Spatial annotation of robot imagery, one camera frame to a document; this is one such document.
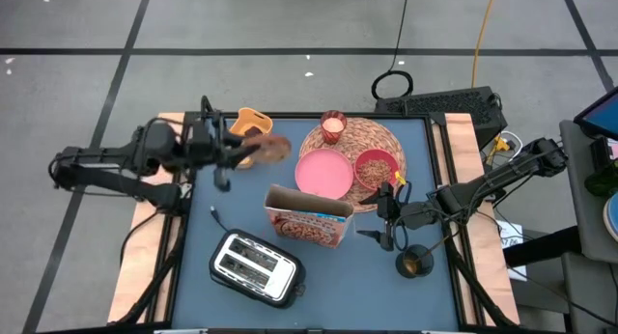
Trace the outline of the red bowl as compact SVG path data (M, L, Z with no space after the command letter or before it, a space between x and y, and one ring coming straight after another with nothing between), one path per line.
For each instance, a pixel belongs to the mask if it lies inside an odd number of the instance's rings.
M395 172L400 170L395 157L382 149L370 149L360 153L353 170L359 184L367 189L376 189L384 182L395 185Z

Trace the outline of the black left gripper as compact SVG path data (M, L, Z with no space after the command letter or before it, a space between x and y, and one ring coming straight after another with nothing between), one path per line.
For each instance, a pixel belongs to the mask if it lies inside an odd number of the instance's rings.
M260 148L259 145L243 146L245 137L224 132L225 126L223 119L210 119L208 123L200 119L192 121L185 144L189 167L198 169L213 165L213 183L221 192L231 189L226 170L236 169Z

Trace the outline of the brown bagel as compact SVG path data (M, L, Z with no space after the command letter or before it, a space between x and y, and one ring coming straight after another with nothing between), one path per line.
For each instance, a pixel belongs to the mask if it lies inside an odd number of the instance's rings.
M255 151L249 157L256 163L277 163L290 155L291 142L285 136L262 134L245 138L242 142L245 148L254 147Z

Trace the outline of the dark round cup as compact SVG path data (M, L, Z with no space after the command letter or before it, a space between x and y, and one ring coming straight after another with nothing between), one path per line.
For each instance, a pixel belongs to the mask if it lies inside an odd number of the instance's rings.
M397 256L395 262L398 273L407 279L429 275L433 271L434 264L432 252L420 244L409 246Z

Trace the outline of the orange plastic basket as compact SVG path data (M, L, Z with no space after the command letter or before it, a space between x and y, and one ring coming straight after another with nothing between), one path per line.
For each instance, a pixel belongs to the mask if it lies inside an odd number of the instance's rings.
M263 132L262 134L270 134L273 128L273 121L266 114L249 107L242 107L238 111L237 119L229 127L229 131L236 135L245 136L244 132L251 126L258 127ZM254 161L250 157L246 157L238 165L238 169L248 169L253 164Z

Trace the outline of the protein cereal box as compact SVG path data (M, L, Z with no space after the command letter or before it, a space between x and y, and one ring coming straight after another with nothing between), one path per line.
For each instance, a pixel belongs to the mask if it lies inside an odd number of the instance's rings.
M352 204L273 184L264 208L276 234L337 248L352 222Z

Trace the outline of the pink plate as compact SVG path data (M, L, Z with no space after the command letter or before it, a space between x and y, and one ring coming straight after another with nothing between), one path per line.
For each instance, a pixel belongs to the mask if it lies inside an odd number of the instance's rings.
M298 189L328 199L341 199L351 189L354 173L349 160L332 149L316 149L295 166Z

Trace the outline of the black desk leg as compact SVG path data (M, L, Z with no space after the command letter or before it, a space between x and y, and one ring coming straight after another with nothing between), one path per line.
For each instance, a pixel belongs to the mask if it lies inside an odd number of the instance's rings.
M503 250L506 265L509 267L556 259L567 252L581 252L577 226L537 237Z

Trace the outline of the black and silver toaster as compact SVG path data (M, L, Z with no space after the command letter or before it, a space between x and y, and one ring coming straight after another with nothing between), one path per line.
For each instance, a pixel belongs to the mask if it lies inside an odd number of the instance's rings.
M274 308L290 307L306 290L300 259L245 231L228 231L209 262L211 279Z

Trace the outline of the red glass of milk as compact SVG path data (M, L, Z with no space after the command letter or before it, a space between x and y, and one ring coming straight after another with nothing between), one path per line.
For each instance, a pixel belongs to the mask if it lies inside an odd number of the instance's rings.
M340 111L329 110L323 113L320 126L325 143L333 145L339 141L347 127L347 118Z

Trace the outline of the round woven placemat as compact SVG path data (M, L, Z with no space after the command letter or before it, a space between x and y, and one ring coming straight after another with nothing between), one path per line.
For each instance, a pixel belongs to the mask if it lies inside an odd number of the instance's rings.
M403 178L407 176L407 160L402 144L390 129L370 119L347 118L347 126L339 141L334 145L324 142L320 125L314 127L300 146L299 158L316 149L333 149L343 154L352 166L362 153L372 149L383 150L395 158L395 162L399 167L399 175ZM351 189L340 200L353 204L354 213L376 210L377 205L358 204L358 202L373 194L375 189L372 192L356 180L355 175L352 175L352 177L354 179Z

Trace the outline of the black tablet screen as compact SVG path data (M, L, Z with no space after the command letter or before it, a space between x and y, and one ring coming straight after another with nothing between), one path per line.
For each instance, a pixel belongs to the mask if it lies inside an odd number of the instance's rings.
M589 134L618 141L618 87L580 112L574 123Z

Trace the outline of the black computer case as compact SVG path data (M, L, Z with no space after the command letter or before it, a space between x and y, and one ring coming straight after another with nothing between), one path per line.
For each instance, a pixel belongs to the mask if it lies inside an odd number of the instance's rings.
M508 125L502 112L501 97L489 86L379 99L375 111L402 116L468 114L480 149L485 148Z

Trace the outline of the grey side cabinet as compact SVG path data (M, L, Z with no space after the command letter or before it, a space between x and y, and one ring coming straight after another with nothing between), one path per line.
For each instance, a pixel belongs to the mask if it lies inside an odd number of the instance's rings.
M559 128L569 158L567 170L582 253L591 260L618 264L618 242L604 224L606 199L595 197L584 185L586 178L594 173L590 150L593 140L571 121L561 121Z

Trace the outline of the gold spoon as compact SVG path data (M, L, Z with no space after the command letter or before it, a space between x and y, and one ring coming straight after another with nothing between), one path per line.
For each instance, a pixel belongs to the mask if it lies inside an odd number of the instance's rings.
M440 239L431 246L413 244L407 249L411 273L414 276L428 275L435 266L434 251L443 243Z

